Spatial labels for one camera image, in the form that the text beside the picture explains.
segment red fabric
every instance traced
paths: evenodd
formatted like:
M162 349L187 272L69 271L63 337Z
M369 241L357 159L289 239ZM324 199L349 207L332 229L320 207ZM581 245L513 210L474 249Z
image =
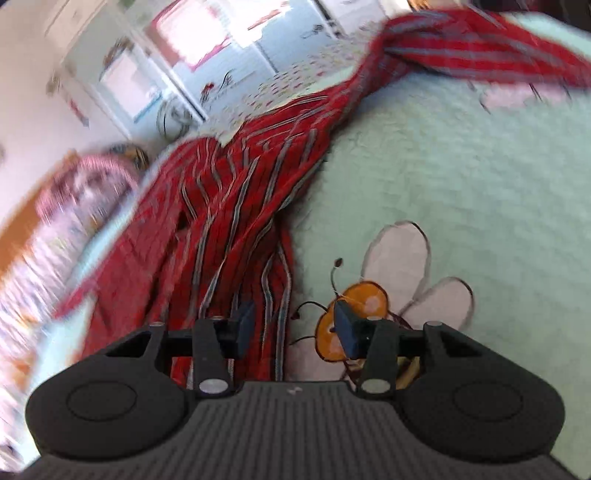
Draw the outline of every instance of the red fabric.
M285 208L317 172L334 128L416 65L465 79L591 83L591 64L497 15L391 20L350 80L248 121L226 147L199 138L172 153L106 261L61 310L98 295L84 354L145 322L188 327L253 299L256 332L235 375L280 378L293 268Z

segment light green bedsheet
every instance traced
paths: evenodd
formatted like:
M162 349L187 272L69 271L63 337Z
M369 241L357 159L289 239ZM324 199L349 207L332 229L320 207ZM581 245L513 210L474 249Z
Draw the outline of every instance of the light green bedsheet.
M529 22L591 54L575 30ZM431 243L430 284L455 275L475 292L468 335L559 390L567 419L554 454L587 478L591 97L571 94L487 113L466 82L413 74L365 99L295 208L294 301L327 304L335 258L344 290L384 225L417 222ZM302 314L292 338L313 334L318 311Z

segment ribbed gray surface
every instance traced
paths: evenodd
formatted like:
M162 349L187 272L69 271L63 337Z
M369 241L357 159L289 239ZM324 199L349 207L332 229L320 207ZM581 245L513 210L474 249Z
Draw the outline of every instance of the ribbed gray surface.
M46 456L19 480L572 480L550 458L475 465L424 446L395 410L344 383L249 383L202 402L160 448L91 464Z

